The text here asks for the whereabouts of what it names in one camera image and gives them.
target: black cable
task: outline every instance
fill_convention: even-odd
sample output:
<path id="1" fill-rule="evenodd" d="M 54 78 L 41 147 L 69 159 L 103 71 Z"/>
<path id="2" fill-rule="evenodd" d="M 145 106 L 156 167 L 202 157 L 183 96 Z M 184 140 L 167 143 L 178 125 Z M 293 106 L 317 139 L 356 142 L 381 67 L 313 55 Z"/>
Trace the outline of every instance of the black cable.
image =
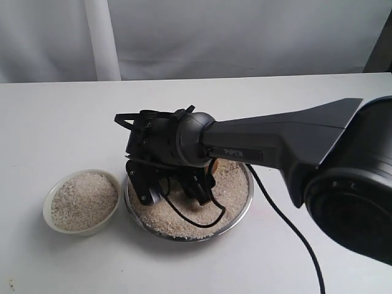
<path id="1" fill-rule="evenodd" d="M 275 210 L 275 212 L 283 219 L 283 221 L 294 231 L 294 233 L 299 237 L 299 239 L 301 239 L 302 243 L 305 245 L 309 255 L 312 258 L 314 267 L 316 269 L 316 273 L 317 273 L 317 279 L 318 279 L 318 284 L 320 285 L 320 293 L 321 294 L 325 294 L 325 285 L 324 285 L 324 279 L 323 279 L 323 274 L 321 272 L 321 268 L 319 265 L 319 262 L 317 261 L 317 257 L 314 254 L 314 251 L 312 249 L 312 246 L 309 244 L 309 242 L 306 240 L 306 238 L 304 237 L 304 235 L 302 235 L 302 233 L 297 229 L 297 227 L 287 218 L 287 216 L 284 215 L 284 213 L 276 206 L 276 204 L 273 202 L 272 198 L 270 197 L 270 195 L 268 194 L 268 192 L 266 191 L 262 181 L 260 180 L 260 178 L 258 177 L 256 171 L 253 169 L 253 167 L 250 164 L 246 165 L 248 167 L 248 169 L 251 171 L 253 177 L 255 178 L 258 186 L 260 187 L 260 190 L 263 192 L 267 202 L 269 203 L 269 205 L 272 206 L 273 210 Z"/>
<path id="2" fill-rule="evenodd" d="M 212 175 L 212 170 L 214 167 L 214 163 L 215 163 L 216 159 L 212 159 L 211 162 L 208 165 L 208 169 L 207 169 L 207 176 L 211 176 Z M 220 213 L 220 215 L 217 217 L 216 220 L 214 220 L 214 222 L 208 224 L 208 225 L 201 225 L 198 224 L 190 219 L 188 219 L 185 215 L 183 215 L 178 209 L 177 207 L 174 206 L 173 202 L 169 199 L 168 195 L 170 193 L 170 179 L 167 178 L 168 181 L 168 191 L 165 195 L 163 195 L 163 198 L 167 201 L 167 203 L 171 206 L 171 208 L 173 208 L 173 210 L 186 222 L 190 223 L 191 225 L 194 225 L 195 227 L 198 228 L 211 228 L 213 226 L 215 226 L 223 217 L 223 215 L 226 213 L 226 207 L 224 207 L 223 205 L 221 205 L 214 197 L 213 192 L 211 190 L 211 188 L 209 187 L 209 185 L 207 185 L 207 193 L 209 195 L 209 197 L 211 198 L 212 202 L 222 210 L 222 212 Z"/>

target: white ceramic bowl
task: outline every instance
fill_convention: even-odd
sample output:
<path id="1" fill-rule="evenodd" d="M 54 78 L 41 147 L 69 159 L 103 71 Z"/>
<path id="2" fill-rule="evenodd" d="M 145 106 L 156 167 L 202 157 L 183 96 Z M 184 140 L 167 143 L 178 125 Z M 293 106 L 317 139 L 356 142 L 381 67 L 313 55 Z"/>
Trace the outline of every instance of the white ceramic bowl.
<path id="1" fill-rule="evenodd" d="M 80 231 L 67 231 L 63 230 L 61 228 L 58 228 L 54 223 L 53 219 L 51 217 L 51 203 L 53 201 L 53 197 L 57 193 L 58 189 L 62 187 L 62 185 L 76 177 L 77 175 L 80 175 L 82 173 L 99 173 L 100 175 L 104 175 L 107 177 L 107 179 L 112 183 L 112 185 L 116 188 L 118 197 L 117 197 L 117 203 L 116 206 L 113 208 L 113 211 L 99 224 L 96 224 L 95 226 L 91 228 L 87 228 L 86 230 L 80 230 Z M 63 233 L 63 234 L 70 234 L 70 235 L 77 235 L 77 236 L 91 236 L 93 234 L 96 234 L 100 231 L 102 231 L 107 224 L 109 223 L 109 220 L 111 217 L 114 215 L 115 211 L 117 210 L 118 204 L 121 201 L 121 196 L 122 196 L 122 189 L 117 181 L 117 179 L 110 173 L 104 171 L 104 170 L 81 170 L 77 171 L 76 173 L 72 173 L 69 176 L 66 176 L 62 180 L 60 180 L 48 193 L 47 197 L 45 198 L 45 201 L 43 203 L 43 218 L 45 219 L 45 222 L 48 224 L 49 227 L 51 227 L 53 230 Z"/>

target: stainless steel bowl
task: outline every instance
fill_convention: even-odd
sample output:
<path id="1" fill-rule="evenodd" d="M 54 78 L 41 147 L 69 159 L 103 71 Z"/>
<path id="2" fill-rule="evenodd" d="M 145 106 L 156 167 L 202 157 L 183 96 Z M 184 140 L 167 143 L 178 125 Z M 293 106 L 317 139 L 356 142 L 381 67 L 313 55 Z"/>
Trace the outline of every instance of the stainless steel bowl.
<path id="1" fill-rule="evenodd" d="M 241 164 L 241 168 L 244 170 L 245 172 L 245 176 L 246 176 L 246 180 L 248 183 L 248 196 L 247 196 L 247 201 L 244 205 L 243 210 L 240 212 L 240 214 L 233 219 L 229 224 L 227 224 L 226 226 L 222 227 L 221 229 L 219 229 L 218 231 L 216 231 L 213 235 L 211 236 L 206 236 L 204 238 L 200 238 L 200 239 L 196 239 L 196 238 L 183 238 L 183 237 L 174 237 L 174 236 L 170 236 L 170 235 L 166 235 L 166 234 L 162 234 L 159 233 L 155 230 L 153 230 L 152 228 L 149 228 L 148 226 L 146 226 L 141 220 L 140 218 L 137 216 L 136 212 L 134 211 L 133 207 L 130 204 L 129 201 L 129 192 L 128 192 L 128 185 L 130 184 L 129 178 L 128 176 L 126 176 L 125 180 L 124 180 L 124 184 L 123 184 L 123 189 L 124 189 L 124 200 L 125 200 L 125 204 L 126 207 L 128 209 L 129 214 L 132 216 L 132 218 L 134 219 L 134 221 L 144 230 L 146 230 L 147 232 L 150 232 L 151 234 L 158 236 L 160 238 L 163 239 L 167 239 L 167 240 L 171 240 L 171 241 L 177 241 L 177 242 L 201 242 L 201 241 L 205 241 L 211 238 L 214 238 L 216 236 L 219 236 L 223 233 L 226 233 L 227 231 L 229 231 L 231 228 L 233 228 L 236 224 L 238 224 L 240 222 L 240 220 L 245 216 L 245 214 L 247 213 L 249 207 L 251 206 L 252 200 L 253 200 L 253 191 L 254 191 L 254 187 L 253 187 L 253 177 L 252 174 L 250 173 L 250 171 L 248 170 L 248 168 L 244 165 Z"/>

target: white curtain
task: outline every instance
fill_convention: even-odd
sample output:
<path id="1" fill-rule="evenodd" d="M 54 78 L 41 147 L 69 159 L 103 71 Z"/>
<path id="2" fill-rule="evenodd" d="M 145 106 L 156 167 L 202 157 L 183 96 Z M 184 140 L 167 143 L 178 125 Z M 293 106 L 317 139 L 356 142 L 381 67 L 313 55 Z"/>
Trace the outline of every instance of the white curtain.
<path id="1" fill-rule="evenodd" d="M 0 82 L 361 72 L 390 0 L 0 0 Z"/>

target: rice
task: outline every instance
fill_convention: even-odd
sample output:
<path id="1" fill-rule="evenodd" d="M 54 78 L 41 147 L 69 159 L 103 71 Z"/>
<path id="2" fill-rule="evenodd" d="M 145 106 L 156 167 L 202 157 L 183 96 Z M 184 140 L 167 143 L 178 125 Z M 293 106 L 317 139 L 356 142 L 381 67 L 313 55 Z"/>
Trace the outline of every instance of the rice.
<path id="1" fill-rule="evenodd" d="M 218 168 L 214 174 L 216 186 L 213 188 L 213 194 L 216 200 L 226 207 L 226 213 L 215 226 L 198 228 L 191 225 L 180 218 L 165 200 L 153 206 L 141 205 L 132 184 L 129 183 L 131 207 L 147 227 L 160 234 L 187 239 L 202 239 L 213 235 L 241 213 L 248 198 L 248 182 L 240 164 L 222 159 L 218 161 Z M 161 185 L 166 191 L 167 182 L 162 181 Z M 174 179 L 171 179 L 169 199 L 183 215 L 198 224 L 210 224 L 221 213 L 212 202 L 200 206 L 195 199 L 189 198 L 184 193 L 179 182 Z"/>
<path id="2" fill-rule="evenodd" d="M 58 228 L 86 230 L 102 222 L 115 208 L 117 199 L 116 188 L 104 175 L 82 173 L 57 191 L 51 216 Z"/>

